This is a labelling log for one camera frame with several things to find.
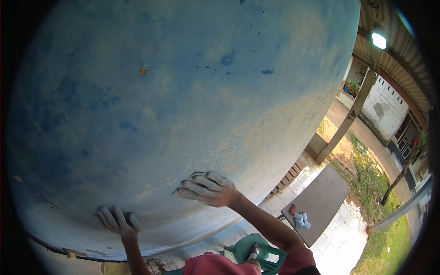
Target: potted plant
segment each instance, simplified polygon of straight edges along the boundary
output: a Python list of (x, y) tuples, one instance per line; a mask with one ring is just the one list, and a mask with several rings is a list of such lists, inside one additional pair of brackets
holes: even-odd
[(356, 97), (359, 93), (359, 84), (351, 79), (347, 79), (345, 85), (348, 87), (349, 94), (351, 94), (353, 97)]

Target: corrugated roof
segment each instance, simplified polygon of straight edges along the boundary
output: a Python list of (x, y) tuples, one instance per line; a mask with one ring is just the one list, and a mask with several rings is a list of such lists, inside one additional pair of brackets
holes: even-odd
[[(369, 41), (371, 31), (380, 26), (380, 21), (384, 22), (381, 30), (387, 40), (385, 50)], [(393, 77), (414, 100), (425, 118), (428, 118), (431, 105), (427, 96), (432, 88), (428, 71), (416, 41), (387, 1), (362, 1), (354, 49), (376, 62)]]

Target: table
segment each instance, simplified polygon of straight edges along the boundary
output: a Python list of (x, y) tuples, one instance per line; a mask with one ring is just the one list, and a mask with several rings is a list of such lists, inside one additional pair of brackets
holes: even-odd
[[(281, 215), (292, 225), (304, 243), (311, 247), (336, 215), (349, 189), (334, 168), (327, 165), (307, 188), (281, 210)], [(307, 219), (312, 225), (309, 230), (304, 227), (295, 228), (295, 220), (290, 213), (292, 204), (298, 206), (298, 214), (307, 213)]]

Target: shirt sleeve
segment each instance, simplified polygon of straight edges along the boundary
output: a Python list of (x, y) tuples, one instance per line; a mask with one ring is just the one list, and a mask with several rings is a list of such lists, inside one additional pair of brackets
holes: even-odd
[(279, 269), (279, 275), (293, 275), (303, 268), (316, 266), (313, 259), (313, 252), (310, 249), (302, 248), (288, 254)]

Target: climbing wall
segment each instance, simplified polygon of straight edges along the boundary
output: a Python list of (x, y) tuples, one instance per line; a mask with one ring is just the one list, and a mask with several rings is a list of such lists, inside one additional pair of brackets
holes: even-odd
[(95, 216), (133, 211), (144, 256), (239, 220), (176, 199), (217, 171), (261, 202), (324, 117), (353, 50), (359, 1), (60, 1), (18, 72), (9, 181), (33, 237), (123, 260)]

